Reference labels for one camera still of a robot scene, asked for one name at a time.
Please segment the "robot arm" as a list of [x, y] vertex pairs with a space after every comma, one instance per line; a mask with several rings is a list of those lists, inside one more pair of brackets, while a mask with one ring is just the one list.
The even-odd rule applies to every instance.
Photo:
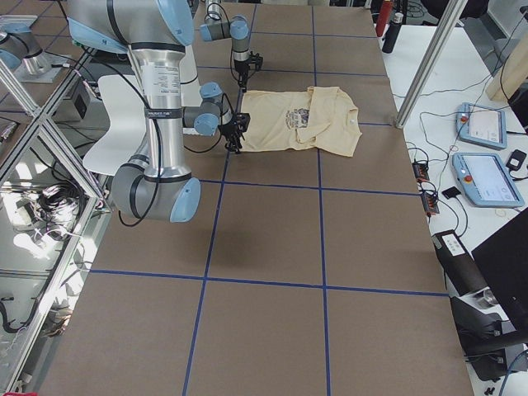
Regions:
[[71, 37], [82, 45], [127, 54], [140, 80], [146, 133], [111, 184], [117, 209], [136, 222], [145, 218], [183, 223], [200, 202], [200, 181], [184, 156], [183, 132], [219, 132], [226, 148], [239, 152], [250, 116], [235, 112], [215, 82], [200, 88], [201, 103], [183, 106], [181, 61], [194, 40], [187, 1], [72, 1]]
[[248, 80], [262, 69], [263, 57], [250, 49], [250, 29], [243, 15], [230, 18], [221, 1], [205, 1], [204, 23], [200, 26], [203, 41], [231, 40], [229, 67], [238, 87], [248, 89]]

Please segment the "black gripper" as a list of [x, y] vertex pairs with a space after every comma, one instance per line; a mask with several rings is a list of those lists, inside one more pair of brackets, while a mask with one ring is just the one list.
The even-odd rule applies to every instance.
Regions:
[[234, 60], [233, 65], [236, 72], [234, 79], [241, 90], [245, 92], [247, 91], [248, 79], [258, 71], [258, 61], [256, 59], [248, 59], [245, 61]]
[[230, 153], [240, 153], [243, 134], [248, 130], [251, 116], [249, 113], [239, 112], [232, 116], [226, 124], [219, 126], [220, 134], [225, 138], [224, 147]]

